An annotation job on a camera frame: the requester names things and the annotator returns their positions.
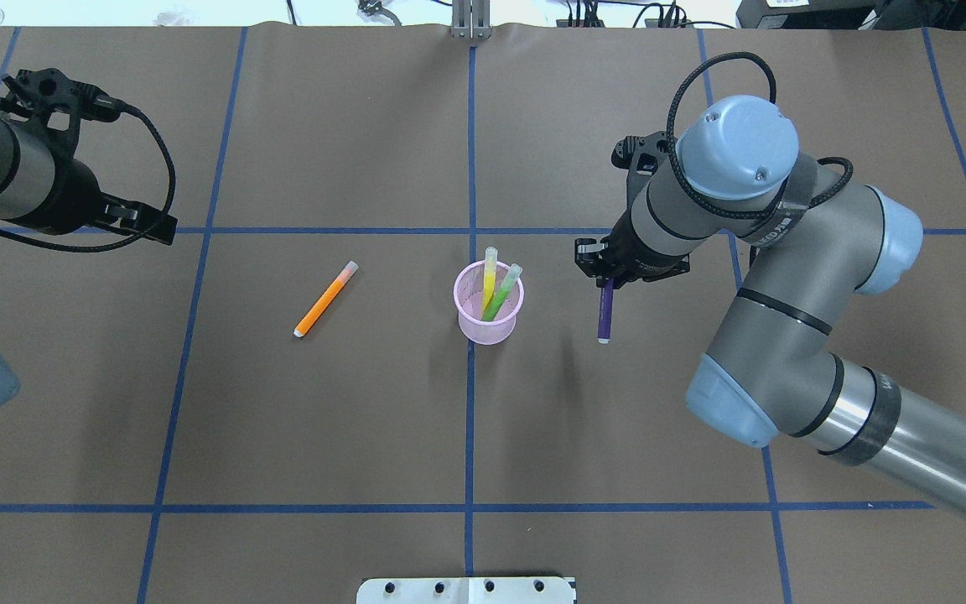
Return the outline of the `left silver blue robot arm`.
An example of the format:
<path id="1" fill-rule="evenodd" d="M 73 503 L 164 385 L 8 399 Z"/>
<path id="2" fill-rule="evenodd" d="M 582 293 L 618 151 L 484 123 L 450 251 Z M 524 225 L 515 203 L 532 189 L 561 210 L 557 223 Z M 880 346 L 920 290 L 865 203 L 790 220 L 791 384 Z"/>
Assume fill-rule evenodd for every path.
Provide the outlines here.
<path id="1" fill-rule="evenodd" d="M 103 253 L 142 238 L 173 243 L 171 213 L 177 189 L 168 145 L 151 119 L 96 85 L 49 68 L 5 75 L 0 98 L 0 221 L 31 236 L 0 229 L 0 237 L 46 251 Z M 168 186 L 161 207 L 104 192 L 75 156 L 85 120 L 111 123 L 135 117 L 164 157 Z"/>

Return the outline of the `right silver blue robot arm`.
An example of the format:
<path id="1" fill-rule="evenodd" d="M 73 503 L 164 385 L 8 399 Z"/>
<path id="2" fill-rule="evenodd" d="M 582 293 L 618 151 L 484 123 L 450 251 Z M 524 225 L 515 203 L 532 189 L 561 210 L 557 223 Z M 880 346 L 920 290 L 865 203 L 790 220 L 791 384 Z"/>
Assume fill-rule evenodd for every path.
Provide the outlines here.
<path id="1" fill-rule="evenodd" d="M 827 349 L 855 294 L 887 291 L 915 263 L 913 211 L 803 154 L 758 96 L 714 103 L 679 137 L 629 135 L 612 164 L 627 172 L 627 210 L 609 236 L 575 242 L 598 283 L 683 274 L 720 231 L 756 251 L 688 386 L 693 415 L 755 448 L 795 437 L 966 517 L 966 418 Z"/>

